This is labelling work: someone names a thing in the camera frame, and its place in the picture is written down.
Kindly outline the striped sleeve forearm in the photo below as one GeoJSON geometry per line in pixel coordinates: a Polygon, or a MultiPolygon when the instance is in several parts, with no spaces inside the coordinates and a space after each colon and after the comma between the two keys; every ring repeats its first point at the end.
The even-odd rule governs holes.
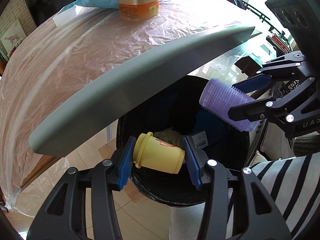
{"type": "Polygon", "coordinates": [[[250,167],[297,239],[319,207],[319,153],[265,161],[250,167]]]}

